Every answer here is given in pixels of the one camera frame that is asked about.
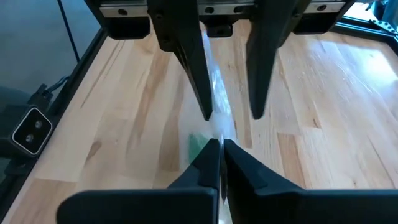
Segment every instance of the wood grain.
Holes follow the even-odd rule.
[[[245,150],[306,188],[398,186],[398,58],[388,46],[291,35],[276,55],[264,117],[254,121],[250,26],[236,27],[211,48]],[[154,34],[108,38],[3,223],[54,223],[58,204],[86,189],[164,188],[188,165],[189,139],[211,135],[183,68]],[[231,223],[228,204],[220,208]]]

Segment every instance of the clear plastic bag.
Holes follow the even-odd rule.
[[[190,102],[186,101],[183,103],[181,116],[178,120],[181,170],[188,167],[209,139],[219,139],[220,144],[223,144],[224,139],[232,139],[236,142],[234,120],[221,71],[213,58],[210,40],[206,32],[203,32],[202,36],[211,82],[213,112],[209,122],[207,122],[201,114],[195,113],[197,110],[192,109],[193,107],[198,108],[197,105],[192,104],[197,104],[196,100],[190,98]]]

